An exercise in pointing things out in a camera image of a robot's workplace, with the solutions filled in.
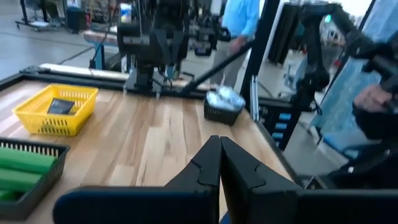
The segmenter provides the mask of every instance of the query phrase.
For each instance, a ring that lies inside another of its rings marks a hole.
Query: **blue shirt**
[[[228,0],[225,5],[222,26],[232,37],[254,36],[259,20],[260,0]]]

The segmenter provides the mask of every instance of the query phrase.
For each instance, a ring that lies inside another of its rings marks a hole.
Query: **gray pants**
[[[218,41],[217,51],[216,55],[214,56],[213,66],[218,65],[232,54],[230,50],[231,43],[232,41],[231,42]],[[223,83],[224,86],[230,86],[231,88],[234,88],[236,84],[236,79],[238,78],[239,70],[241,69],[244,59],[246,58],[246,54],[238,57],[229,65],[227,65],[225,69],[222,69],[216,75],[211,77],[210,84],[221,85],[224,79]]]

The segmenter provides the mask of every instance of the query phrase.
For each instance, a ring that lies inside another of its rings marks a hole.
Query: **black card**
[[[75,104],[74,101],[61,100],[54,98],[51,102],[50,108],[47,111],[49,114],[65,114],[68,115]]]

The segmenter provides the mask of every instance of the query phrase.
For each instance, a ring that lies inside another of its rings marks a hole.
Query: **wood grain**
[[[81,185],[165,185],[213,134],[231,138],[290,179],[247,112],[229,127],[205,120],[201,101],[100,90],[95,112],[78,136],[30,135],[11,111],[45,86],[21,82],[0,92],[0,136],[71,146],[63,177],[24,223],[52,223],[56,199]],[[220,214],[225,211],[221,194]]]

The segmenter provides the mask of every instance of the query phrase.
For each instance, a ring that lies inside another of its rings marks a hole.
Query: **white wall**
[[[372,0],[338,0],[344,11],[354,16],[363,16],[369,8]]]
[[[276,15],[275,15],[274,23],[272,25],[271,33],[269,35],[266,51],[264,52],[264,55],[263,55],[263,58],[262,58],[263,62],[265,62],[267,60],[267,57],[268,57],[268,54],[269,54],[269,50],[271,48],[271,43],[274,40],[276,27],[278,26],[278,22],[279,22],[279,19],[280,19],[280,14],[282,13],[283,5],[286,2],[289,2],[289,0],[280,0],[279,6],[278,6],[278,10],[277,10]],[[262,16],[261,14],[262,14],[262,9],[264,7],[264,3],[265,3],[265,0],[260,0],[260,16]],[[246,56],[246,59],[248,59],[250,57],[250,54],[251,54],[251,50],[249,51],[248,55]]]
[[[210,12],[213,15],[219,15],[221,12],[222,5],[223,5],[223,0],[212,0],[210,6]]]

